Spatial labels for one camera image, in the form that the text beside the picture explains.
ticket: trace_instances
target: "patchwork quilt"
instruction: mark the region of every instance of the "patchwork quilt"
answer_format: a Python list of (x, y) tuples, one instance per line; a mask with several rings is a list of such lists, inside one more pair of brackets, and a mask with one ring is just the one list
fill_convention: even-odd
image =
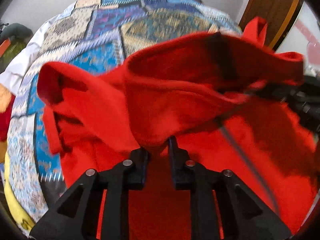
[(66, 190), (60, 156), (48, 149), (44, 103), (36, 92), (41, 66), (68, 62), (99, 75), (148, 46), (217, 31), (241, 34), (227, 14), (194, 0), (78, 0), (58, 16), (22, 81), (8, 133), (9, 184), (34, 222)]

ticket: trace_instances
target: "white fabric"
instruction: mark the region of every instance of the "white fabric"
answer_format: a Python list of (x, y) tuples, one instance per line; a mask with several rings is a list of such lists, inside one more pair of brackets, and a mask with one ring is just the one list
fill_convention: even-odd
[(31, 64), (36, 59), (39, 49), (44, 41), (44, 34), (56, 21), (58, 15), (46, 21), (31, 38), (27, 46), (9, 63), (6, 70), (0, 74), (0, 84), (4, 85), (15, 96), (22, 79)]

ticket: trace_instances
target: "red jacket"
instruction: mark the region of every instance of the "red jacket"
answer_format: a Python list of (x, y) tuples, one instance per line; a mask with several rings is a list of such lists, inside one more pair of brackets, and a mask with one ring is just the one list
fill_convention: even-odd
[[(45, 64), (37, 89), (50, 150), (61, 155), (67, 185), (143, 146), (152, 157), (146, 187), (129, 195), (131, 234), (189, 239), (189, 194), (172, 187), (164, 143), (176, 135), (179, 147), (206, 168), (233, 170), (296, 232), (317, 191), (313, 137), (286, 104), (243, 91), (265, 81), (301, 83), (303, 58), (263, 47), (265, 33), (257, 18), (243, 37), (222, 36), (224, 43), (212, 40), (216, 34), (184, 36), (141, 50), (100, 76)], [(218, 129), (213, 119), (221, 115)]]

